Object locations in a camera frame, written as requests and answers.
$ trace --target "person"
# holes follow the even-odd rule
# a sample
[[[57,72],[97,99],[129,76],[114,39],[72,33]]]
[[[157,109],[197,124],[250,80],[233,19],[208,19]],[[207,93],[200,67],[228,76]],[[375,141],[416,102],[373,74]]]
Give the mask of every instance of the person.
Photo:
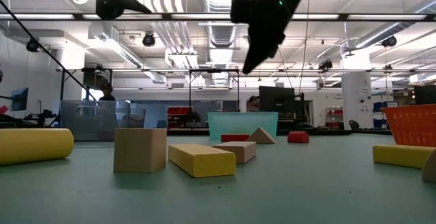
[[[259,112],[259,97],[252,95],[247,103],[247,112]]]
[[[112,96],[112,85],[105,82],[102,85],[103,96],[100,97],[99,101],[116,101],[115,97]]]

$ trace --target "yellow rectangular block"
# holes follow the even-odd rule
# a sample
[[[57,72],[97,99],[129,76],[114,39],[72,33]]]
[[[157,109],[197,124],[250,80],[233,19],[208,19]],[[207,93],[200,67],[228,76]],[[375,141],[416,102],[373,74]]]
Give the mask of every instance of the yellow rectangular block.
[[[377,145],[373,146],[373,160],[374,163],[422,169],[435,149],[430,146]]]
[[[173,144],[168,158],[193,177],[227,176],[236,172],[234,153],[199,144]]]

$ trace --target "white pillar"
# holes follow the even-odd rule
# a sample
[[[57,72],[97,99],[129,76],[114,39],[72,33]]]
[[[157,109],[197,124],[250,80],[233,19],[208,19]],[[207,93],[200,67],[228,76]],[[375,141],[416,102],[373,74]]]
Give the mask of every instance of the white pillar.
[[[354,56],[342,58],[343,69],[370,69],[369,53],[354,52]],[[360,128],[373,128],[373,101],[371,99],[371,75],[347,73],[342,75],[343,117],[345,129],[351,129],[349,121],[359,123]]]
[[[66,69],[82,69],[84,67],[84,54],[84,48],[70,44],[64,49],[57,50],[56,58]],[[82,72],[76,72],[74,77],[83,82]],[[72,78],[68,78],[64,84],[63,99],[79,101],[82,99],[82,87]]]

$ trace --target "computer monitor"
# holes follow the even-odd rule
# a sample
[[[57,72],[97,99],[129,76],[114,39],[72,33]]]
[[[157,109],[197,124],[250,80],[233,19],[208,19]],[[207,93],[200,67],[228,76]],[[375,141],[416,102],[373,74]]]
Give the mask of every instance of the computer monitor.
[[[295,91],[293,88],[259,86],[260,111],[295,113]]]
[[[27,110],[28,94],[29,94],[29,88],[16,89],[14,91],[11,91],[12,111]]]
[[[415,86],[415,104],[436,104],[436,85]]]

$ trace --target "yellow block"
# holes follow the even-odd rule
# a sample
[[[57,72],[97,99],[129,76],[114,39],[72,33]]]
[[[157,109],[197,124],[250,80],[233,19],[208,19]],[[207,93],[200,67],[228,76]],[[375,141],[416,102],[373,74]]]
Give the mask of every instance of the yellow block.
[[[234,153],[199,144],[174,144],[168,148],[171,162],[193,177],[227,176],[236,171]]]
[[[430,146],[373,146],[375,163],[387,163],[422,169],[436,148]]]
[[[61,159],[73,146],[68,129],[0,129],[0,165]]]

